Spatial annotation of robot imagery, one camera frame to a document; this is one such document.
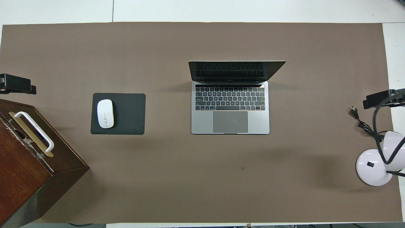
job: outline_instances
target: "laptop trackpad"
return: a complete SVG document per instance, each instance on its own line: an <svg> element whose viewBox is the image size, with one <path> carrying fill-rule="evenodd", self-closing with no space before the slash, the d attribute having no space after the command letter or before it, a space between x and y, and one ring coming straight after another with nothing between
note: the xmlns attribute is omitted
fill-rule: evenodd
<svg viewBox="0 0 405 228"><path fill-rule="evenodd" d="M214 133L247 133L247 112L213 112Z"/></svg>

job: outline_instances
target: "silver laptop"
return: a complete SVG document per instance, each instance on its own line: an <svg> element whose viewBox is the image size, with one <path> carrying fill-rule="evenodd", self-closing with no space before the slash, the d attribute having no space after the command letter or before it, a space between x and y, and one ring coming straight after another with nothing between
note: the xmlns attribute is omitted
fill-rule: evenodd
<svg viewBox="0 0 405 228"><path fill-rule="evenodd" d="M268 134L269 84L285 61L189 61L193 134Z"/></svg>

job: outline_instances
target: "black cable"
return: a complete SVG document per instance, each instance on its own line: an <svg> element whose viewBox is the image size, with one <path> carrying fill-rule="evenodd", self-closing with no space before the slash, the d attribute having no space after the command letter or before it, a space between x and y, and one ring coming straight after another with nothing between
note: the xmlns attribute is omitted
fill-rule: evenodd
<svg viewBox="0 0 405 228"><path fill-rule="evenodd" d="M395 150L392 152L390 158L389 158L388 160L386 160L385 157L384 157L384 154L382 153L382 149L381 149L381 145L380 145L379 137L378 137L378 132L377 132L377 124L376 124L376 121L375 121L375 120L376 120L376 118L377 118L377 112L378 112L378 110L380 110L381 107L383 107L387 102L391 101L392 99L397 98L397 97L399 97L399 96L403 96L403 95L405 95L405 91L398 92L398 93L395 94L395 95L391 95L391 96L385 98L383 101L380 102L380 104L377 105L377 107L375 107L375 110L374 110L374 113L373 113L373 129L374 129L373 131L374 131L375 143L377 144L378 153L380 154L380 156L381 156L383 162L384 162L385 164L387 164L387 165L390 164L390 163L394 160L394 157L396 156L396 154L398 153L399 149L401 148L401 147L400 147L400 144L403 145L403 144L405 143L405 138L403 138L403 139L401 140L400 144L398 144L398 146L397 146L397 147L395 148Z"/></svg>
<svg viewBox="0 0 405 228"><path fill-rule="evenodd" d="M69 223L69 225L72 225L72 226L88 226L88 225L92 225L92 223L83 224L83 225L76 225L76 224L73 224L73 223Z"/></svg>
<svg viewBox="0 0 405 228"><path fill-rule="evenodd" d="M358 116L358 112L357 112L357 108L352 106L352 109L350 110L350 113L352 114L352 116L358 121L357 126L361 129L363 129L367 134L369 134L370 136L374 137L374 131L373 129L366 124L365 122L361 121L359 116ZM380 140L380 142L384 139L384 135L382 135L381 133L384 133L387 131L380 131L378 132L378 138Z"/></svg>
<svg viewBox="0 0 405 228"><path fill-rule="evenodd" d="M355 226L357 226L357 227L359 227L359 228L364 228L364 227L362 227L362 226L357 225L356 223L352 223L352 224L355 225Z"/></svg>

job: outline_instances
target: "white lamp base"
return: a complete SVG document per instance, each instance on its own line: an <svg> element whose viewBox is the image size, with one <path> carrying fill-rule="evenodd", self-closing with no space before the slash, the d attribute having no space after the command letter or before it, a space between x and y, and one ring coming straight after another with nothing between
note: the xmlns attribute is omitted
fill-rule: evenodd
<svg viewBox="0 0 405 228"><path fill-rule="evenodd" d="M356 170L360 179L372 186L384 185L392 178L392 174L386 173L377 149L363 151L357 158Z"/></svg>

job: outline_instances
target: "wooden box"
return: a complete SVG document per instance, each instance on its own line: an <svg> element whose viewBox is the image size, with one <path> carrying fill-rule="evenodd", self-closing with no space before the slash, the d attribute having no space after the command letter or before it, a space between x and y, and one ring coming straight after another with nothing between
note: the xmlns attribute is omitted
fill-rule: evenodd
<svg viewBox="0 0 405 228"><path fill-rule="evenodd" d="M0 99L2 228L40 218L88 169L33 106Z"/></svg>

